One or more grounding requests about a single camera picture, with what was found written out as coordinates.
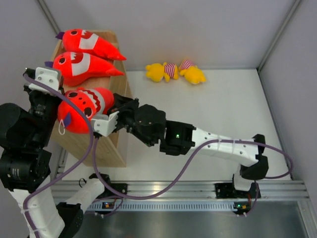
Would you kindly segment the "right aluminium corner post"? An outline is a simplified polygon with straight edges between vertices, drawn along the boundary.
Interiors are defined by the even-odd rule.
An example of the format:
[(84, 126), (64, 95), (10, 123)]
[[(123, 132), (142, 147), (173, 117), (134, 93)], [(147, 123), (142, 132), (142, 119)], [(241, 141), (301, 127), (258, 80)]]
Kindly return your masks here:
[(286, 32), (287, 28), (290, 26), (291, 21), (297, 14), (298, 10), (300, 9), (304, 0), (293, 0), (291, 6), (285, 13), (285, 16), (282, 18), (281, 23), (278, 26), (278, 29), (273, 35), (273, 38), (266, 49), (259, 65), (257, 66), (257, 73), (260, 74), (265, 65), (267, 64), (268, 60), (270, 59), (271, 55), (273, 54), (275, 48), (277, 47), (279, 41), (282, 39), (284, 33)]

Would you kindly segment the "aluminium corner post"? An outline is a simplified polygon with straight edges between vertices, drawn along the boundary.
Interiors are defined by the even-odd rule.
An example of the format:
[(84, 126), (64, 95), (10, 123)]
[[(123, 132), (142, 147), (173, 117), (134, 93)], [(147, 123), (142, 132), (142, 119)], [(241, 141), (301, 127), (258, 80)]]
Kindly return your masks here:
[(285, 16), (282, 18), (281, 23), (278, 26), (278, 29), (273, 35), (273, 38), (266, 49), (259, 65), (257, 66), (257, 73), (260, 74), (265, 65), (267, 64), (268, 60), (270, 59), (271, 55), (273, 54), (275, 48), (277, 47), (279, 41), (282, 39), (284, 33), (286, 32), (287, 28), (290, 26), (291, 21), (297, 14), (298, 10), (300, 9), (304, 0), (293, 0), (291, 6), (285, 13)]
[(60, 28), (59, 28), (54, 16), (52, 15), (46, 1), (45, 0), (35, 0), (35, 2), (39, 6), (39, 9), (43, 13), (44, 17), (48, 21), (48, 23), (49, 23), (50, 27), (52, 28), (52, 30), (54, 31), (54, 33), (57, 35), (60, 32)]

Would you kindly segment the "wooden shelf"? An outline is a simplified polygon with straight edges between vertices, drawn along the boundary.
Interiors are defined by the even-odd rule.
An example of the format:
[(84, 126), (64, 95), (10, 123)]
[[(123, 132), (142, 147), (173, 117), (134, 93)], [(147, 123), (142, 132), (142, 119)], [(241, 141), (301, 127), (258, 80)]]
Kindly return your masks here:
[[(102, 31), (92, 31), (98, 36), (104, 38), (113, 44), (118, 50), (118, 41), (116, 34), (113, 32), (102, 32)], [(59, 40), (52, 59), (55, 59), (58, 55), (67, 52), (62, 44), (62, 40)], [(81, 83), (78, 86), (67, 86), (63, 84), (65, 92), (68, 90), (75, 90), (77, 88), (92, 89), (97, 87), (102, 87), (109, 89), (112, 93), (117, 93), (122, 96), (131, 97), (131, 91), (129, 84), (127, 82), (126, 71), (123, 61), (109, 60), (115, 68), (123, 72), (122, 76), (111, 76), (111, 77), (91, 77)], [(75, 158), (80, 159), (89, 145), (89, 135), (87, 134), (76, 134), (72, 132), (66, 132), (65, 135), (60, 135), (58, 132), (58, 122), (55, 123), (52, 132), (52, 138), (60, 146), (62, 146), (66, 151), (68, 151)], [(120, 167), (126, 166), (124, 158), (121, 156), (118, 150), (118, 138), (119, 132), (114, 133), (106, 138), (101, 138), (101, 147), (97, 148), (96, 155), (97, 158), (101, 160), (101, 165), (106, 167)]]

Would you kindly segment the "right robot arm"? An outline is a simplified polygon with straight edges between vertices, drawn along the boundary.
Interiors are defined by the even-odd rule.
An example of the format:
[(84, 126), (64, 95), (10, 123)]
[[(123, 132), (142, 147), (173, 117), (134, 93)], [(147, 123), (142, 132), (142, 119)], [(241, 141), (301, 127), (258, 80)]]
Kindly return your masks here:
[(139, 105), (138, 99), (114, 94), (114, 104), (108, 115), (117, 113), (116, 128), (125, 129), (148, 147), (159, 145), (160, 152), (180, 156), (197, 154), (236, 162), (231, 191), (242, 197), (250, 190), (253, 181), (264, 179), (269, 166), (264, 155), (265, 136), (256, 134), (240, 140), (204, 131), (192, 124), (166, 119), (166, 113), (148, 104)]

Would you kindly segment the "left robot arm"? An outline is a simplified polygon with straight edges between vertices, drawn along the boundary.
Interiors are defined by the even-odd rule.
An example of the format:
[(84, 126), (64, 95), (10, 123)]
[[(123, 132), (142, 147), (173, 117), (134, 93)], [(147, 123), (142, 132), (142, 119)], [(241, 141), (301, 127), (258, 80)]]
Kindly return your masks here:
[(70, 199), (56, 204), (51, 191), (45, 150), (57, 117), (60, 98), (24, 87), (31, 107), (0, 107), (0, 179), (17, 201), (32, 238), (72, 238), (83, 223), (84, 213), (99, 196), (107, 198), (112, 186), (91, 175)]

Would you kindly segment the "red shark plush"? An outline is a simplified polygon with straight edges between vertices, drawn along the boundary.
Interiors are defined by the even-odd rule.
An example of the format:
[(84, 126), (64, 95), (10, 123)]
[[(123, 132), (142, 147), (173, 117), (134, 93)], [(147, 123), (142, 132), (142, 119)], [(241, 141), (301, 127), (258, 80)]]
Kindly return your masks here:
[(112, 63), (89, 53), (64, 52), (53, 61), (46, 61), (45, 66), (59, 70), (63, 83), (67, 86), (78, 86), (91, 77), (111, 77), (124, 74)]
[[(113, 93), (102, 87), (93, 89), (77, 88), (65, 93), (68, 98), (79, 110), (91, 120), (96, 115), (105, 115), (114, 105)], [(89, 133), (88, 125), (85, 120), (65, 101), (61, 102), (57, 111), (59, 124), (72, 133)]]
[(113, 44), (88, 30), (70, 29), (59, 32), (56, 38), (62, 40), (69, 52), (88, 53), (106, 60), (126, 60)]

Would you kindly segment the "yellow bear plush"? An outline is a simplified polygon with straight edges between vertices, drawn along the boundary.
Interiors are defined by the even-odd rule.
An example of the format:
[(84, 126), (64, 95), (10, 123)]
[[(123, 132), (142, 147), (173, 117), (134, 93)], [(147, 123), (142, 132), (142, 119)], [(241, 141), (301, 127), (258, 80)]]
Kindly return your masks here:
[(153, 63), (145, 67), (146, 77), (151, 79), (153, 82), (161, 82), (163, 79), (169, 82), (171, 79), (177, 80), (178, 67), (174, 63)]
[(178, 69), (179, 74), (191, 84), (196, 85), (206, 82), (203, 71), (188, 59), (184, 59)]

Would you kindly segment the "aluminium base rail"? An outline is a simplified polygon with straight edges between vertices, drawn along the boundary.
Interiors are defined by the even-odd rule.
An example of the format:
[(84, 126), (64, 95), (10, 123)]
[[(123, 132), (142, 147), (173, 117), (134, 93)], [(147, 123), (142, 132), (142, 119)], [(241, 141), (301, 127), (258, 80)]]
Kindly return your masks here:
[[(127, 181), (126, 194), (131, 196), (148, 196), (167, 187), (166, 181)], [(215, 199), (216, 181), (179, 181), (157, 199)], [(277, 180), (258, 182), (261, 198), (264, 200), (304, 200), (309, 198), (307, 188), (302, 181)], [(55, 198), (67, 199), (80, 189), (77, 181), (61, 181), (52, 186)]]

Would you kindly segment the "left aluminium corner post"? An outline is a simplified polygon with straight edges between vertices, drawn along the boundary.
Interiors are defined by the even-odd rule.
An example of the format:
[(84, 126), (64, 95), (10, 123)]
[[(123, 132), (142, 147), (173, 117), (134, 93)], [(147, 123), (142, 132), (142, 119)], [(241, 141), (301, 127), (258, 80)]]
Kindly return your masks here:
[(59, 28), (54, 16), (52, 15), (46, 1), (45, 0), (35, 0), (35, 2), (39, 6), (39, 9), (43, 13), (44, 17), (48, 21), (48, 23), (49, 23), (50, 27), (52, 28), (52, 30), (54, 31), (54, 33), (57, 35), (60, 32), (60, 28)]

